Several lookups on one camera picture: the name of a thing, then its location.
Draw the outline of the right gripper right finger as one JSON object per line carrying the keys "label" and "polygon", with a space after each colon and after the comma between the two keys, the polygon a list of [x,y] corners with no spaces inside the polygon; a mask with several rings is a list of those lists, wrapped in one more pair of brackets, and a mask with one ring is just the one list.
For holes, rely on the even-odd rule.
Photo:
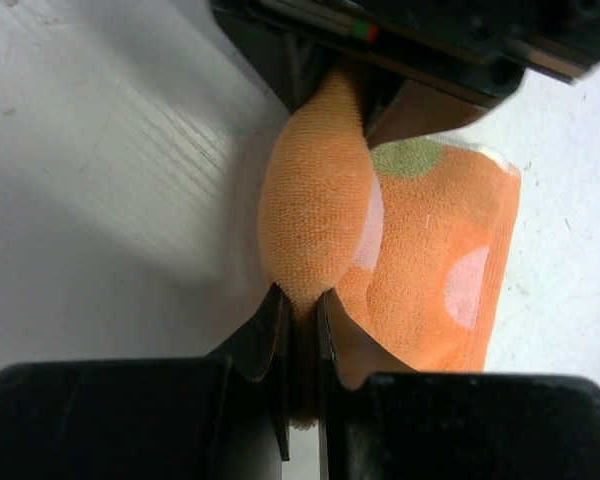
{"label": "right gripper right finger", "polygon": [[324,479],[600,479],[600,387],[574,376],[418,372],[317,303]]}

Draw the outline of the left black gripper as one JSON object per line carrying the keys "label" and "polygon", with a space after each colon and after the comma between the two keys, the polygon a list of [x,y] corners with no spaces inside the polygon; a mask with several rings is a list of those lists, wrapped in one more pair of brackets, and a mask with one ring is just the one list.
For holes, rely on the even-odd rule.
{"label": "left black gripper", "polygon": [[600,1],[216,1],[212,14],[293,113],[337,58],[370,65],[370,145],[467,126],[533,70],[570,83],[600,64]]}

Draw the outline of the orange polka dot towel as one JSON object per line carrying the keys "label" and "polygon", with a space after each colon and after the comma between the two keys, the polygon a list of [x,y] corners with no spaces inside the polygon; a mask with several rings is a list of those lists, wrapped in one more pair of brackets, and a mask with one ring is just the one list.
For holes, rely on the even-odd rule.
{"label": "orange polka dot towel", "polygon": [[481,371],[518,214],[520,172],[492,150],[431,136],[370,147],[366,86],[346,67],[326,77],[279,135],[260,196],[261,262],[293,308],[298,429],[318,417],[328,290],[410,367]]}

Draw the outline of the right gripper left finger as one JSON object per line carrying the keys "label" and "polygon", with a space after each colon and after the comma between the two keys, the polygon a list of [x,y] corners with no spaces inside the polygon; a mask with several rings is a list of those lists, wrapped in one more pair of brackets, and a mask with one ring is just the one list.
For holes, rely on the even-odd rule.
{"label": "right gripper left finger", "polygon": [[0,479],[279,478],[289,323],[274,286],[201,357],[2,369]]}

